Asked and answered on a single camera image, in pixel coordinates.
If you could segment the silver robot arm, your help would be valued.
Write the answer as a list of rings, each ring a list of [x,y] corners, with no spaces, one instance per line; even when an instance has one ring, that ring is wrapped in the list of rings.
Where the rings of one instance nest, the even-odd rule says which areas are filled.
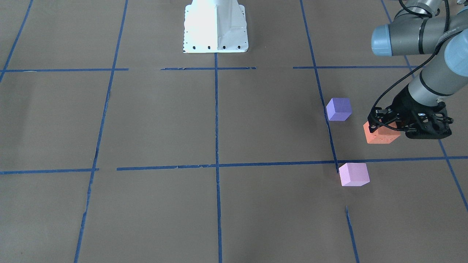
[[[467,86],[467,8],[438,17],[440,0],[400,1],[401,10],[390,24],[377,27],[371,48],[377,56],[428,54],[412,70],[409,82],[386,108],[374,104],[364,126],[370,135],[386,127],[410,139],[439,140],[452,134],[453,118],[445,100]]]

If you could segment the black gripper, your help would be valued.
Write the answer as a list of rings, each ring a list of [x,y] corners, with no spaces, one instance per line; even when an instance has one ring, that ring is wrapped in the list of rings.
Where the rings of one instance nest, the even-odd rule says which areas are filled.
[[[450,125],[453,118],[448,116],[445,102],[440,101],[436,106],[418,103],[410,95],[408,87],[404,87],[385,109],[372,108],[367,119],[370,133],[395,125],[391,130],[405,132],[410,139],[439,140],[452,135]]]

